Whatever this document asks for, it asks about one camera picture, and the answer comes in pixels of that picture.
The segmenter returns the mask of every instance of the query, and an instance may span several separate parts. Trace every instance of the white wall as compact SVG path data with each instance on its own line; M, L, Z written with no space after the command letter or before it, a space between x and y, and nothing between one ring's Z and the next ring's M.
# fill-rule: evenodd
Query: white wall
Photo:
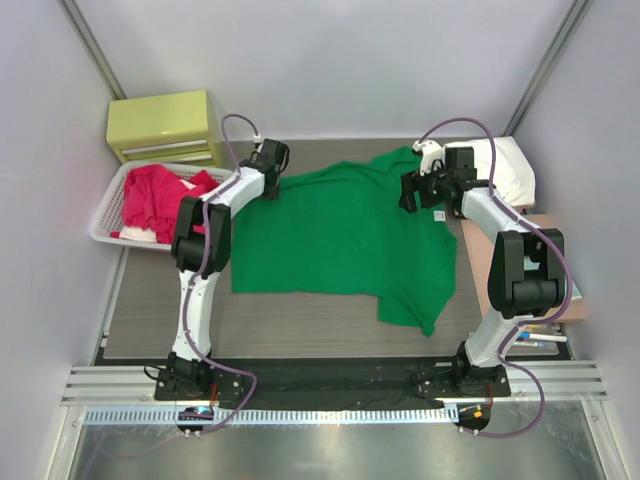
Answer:
M117 250L87 228L117 163L110 98L57 2L5 3L0 44L0 478L33 480L97 338Z
M596 360L640 449L640 3L594 2L516 139L591 303L574 346Z
M127 95L206 88L287 139L502 132L570 1L78 3Z

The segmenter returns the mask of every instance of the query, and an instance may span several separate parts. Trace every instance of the drawer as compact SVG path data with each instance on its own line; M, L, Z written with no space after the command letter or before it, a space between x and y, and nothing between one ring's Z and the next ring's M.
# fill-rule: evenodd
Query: drawer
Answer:
M201 150L190 153L176 153L172 155L155 155L145 158L147 162L159 163L188 163L194 165L213 165L216 160L211 150Z
M179 158L180 155L188 153L200 153L203 155L204 153L202 152L210 153L210 146L205 139L120 150L120 153L122 153L128 161L151 160L152 158L165 156Z

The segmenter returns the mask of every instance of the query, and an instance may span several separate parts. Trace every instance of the white cloth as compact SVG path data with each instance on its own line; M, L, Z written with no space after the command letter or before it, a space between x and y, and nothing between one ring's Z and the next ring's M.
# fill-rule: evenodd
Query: white cloth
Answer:
M127 227L126 225L120 230L120 238L123 240L135 240L137 242L158 242L156 232L150 228L145 230L140 227Z
M496 172L493 177L498 192L514 208L532 207L536 203L536 177L513 137L499 137L496 142ZM489 178L491 145L488 139L452 142L445 147L473 147L478 179Z
M187 187L189 190L191 190L192 188L196 188L196 186L193 183L189 183L187 182L184 178L181 178L180 181L182 182L182 184Z

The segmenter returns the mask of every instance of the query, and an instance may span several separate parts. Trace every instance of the metal frame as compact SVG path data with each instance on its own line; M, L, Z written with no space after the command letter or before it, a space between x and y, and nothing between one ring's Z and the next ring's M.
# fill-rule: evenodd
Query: metal frame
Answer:
M600 374L593 361L521 362L542 383L549 401L607 400ZM507 368L512 396L495 398L496 402L538 401L535 384L523 372ZM98 405L175 405L153 399L155 382L142 367L74 367L62 396L63 407ZM445 403L472 403L485 398L443 398ZM200 405L202 402L180 402Z
M90 407L84 425L202 425L202 420L183 420L180 412L184 406L152 407ZM218 408L212 423L227 418L232 410ZM457 423L458 409L455 404L447 404L438 409L397 410L380 412L374 410L342 411L298 411L298 410L241 410L231 420L235 426L255 425L361 425L361 424L405 424L405 423Z
M540 63L533 72L527 87L524 89L522 97L520 97L520 101L505 128L505 137L514 135L518 127L520 127L592 3L593 0L573 0L558 30L553 35L547 50L542 55Z
M127 98L116 77L115 73L113 73L113 69L107 60L102 48L98 44L96 37L93 35L89 24L82 15L82 11L78 7L78 4L75 0L58 0L62 10L67 15L69 19L69 23L78 34L80 41L84 45L87 54L95 64L98 69L98 73L102 77L105 85L109 89L109 93L114 100L122 100Z
M534 361L522 362L541 381L545 390L547 401L582 401L587 416L588 424L597 447L598 455L608 478L633 478L627 469L624 455L619 448L615 422L612 421L608 397L600 374L593 361ZM507 375L512 388L512 396L508 398L495 398L496 402L537 402L539 396L531 379L523 372L508 368ZM64 413L62 427L58 439L57 448L52 457L48 480L63 480L68 477L73 464L76 448L80 439L81 427L86 418L91 424L99 424L100 413L103 412L105 424L114 424L114 415L118 409L126 410L131 415L137 415L141 423L145 419L154 419L157 412L175 410L176 407L199 406L208 402L157 402L153 399L155 383L147 378L141 367L75 367L72 369L64 391L61 411ZM477 398L446 398L442 399L446 404L483 402L486 399ZM288 415L287 412L246 412L247 415L240 421L241 424L261 424L267 418L270 424L296 424L313 425L314 421L322 417L324 423L343 423L345 420L335 415L323 416L318 412L297 412ZM423 416L419 411L410 413L401 412L363 412L358 413L358 418L347 420L357 423L361 418L364 421L396 423L437 422L437 416Z
M636 478L631 472L631 464L622 453L616 431L612 428L614 414L611 404L583 401L582 407L607 478Z

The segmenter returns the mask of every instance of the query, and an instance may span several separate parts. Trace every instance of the yellow drawer cabinet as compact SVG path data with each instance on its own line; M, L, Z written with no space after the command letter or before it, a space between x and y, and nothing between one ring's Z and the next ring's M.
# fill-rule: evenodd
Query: yellow drawer cabinet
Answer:
M122 163L223 163L218 122L206 90L111 102L107 143Z

